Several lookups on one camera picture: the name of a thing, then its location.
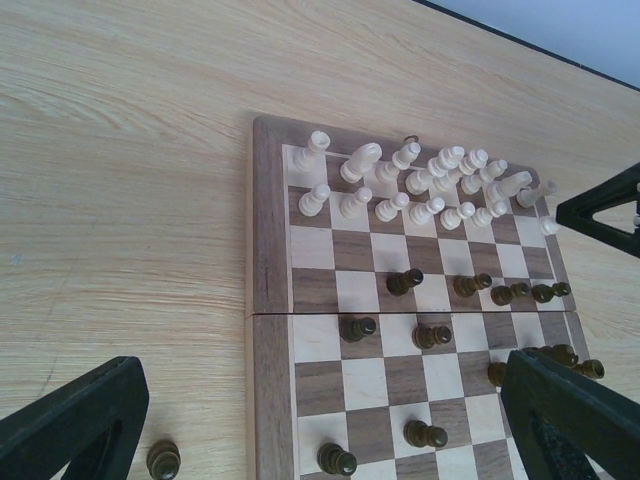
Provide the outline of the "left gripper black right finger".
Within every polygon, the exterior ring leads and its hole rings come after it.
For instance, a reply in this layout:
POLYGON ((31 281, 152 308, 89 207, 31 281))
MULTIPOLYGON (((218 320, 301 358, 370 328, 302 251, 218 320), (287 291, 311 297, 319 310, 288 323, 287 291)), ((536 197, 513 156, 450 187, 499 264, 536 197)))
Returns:
POLYGON ((515 350, 501 399, 531 479, 639 477, 639 405, 538 351, 515 350))

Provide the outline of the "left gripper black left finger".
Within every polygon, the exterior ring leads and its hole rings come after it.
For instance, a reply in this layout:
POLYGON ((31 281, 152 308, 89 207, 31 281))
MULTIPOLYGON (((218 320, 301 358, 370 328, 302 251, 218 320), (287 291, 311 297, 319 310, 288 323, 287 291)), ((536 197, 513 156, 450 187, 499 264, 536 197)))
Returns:
POLYGON ((115 357, 1 420, 1 477, 125 479, 148 405, 140 359, 115 357))

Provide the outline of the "white pawn off board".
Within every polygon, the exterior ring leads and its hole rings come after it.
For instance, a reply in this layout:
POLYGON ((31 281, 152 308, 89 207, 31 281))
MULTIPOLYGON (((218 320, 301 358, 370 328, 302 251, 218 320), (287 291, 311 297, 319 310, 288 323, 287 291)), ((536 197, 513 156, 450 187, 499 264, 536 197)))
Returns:
POLYGON ((544 236, 556 235, 559 231, 559 224, 551 216, 539 218, 539 227, 544 236))

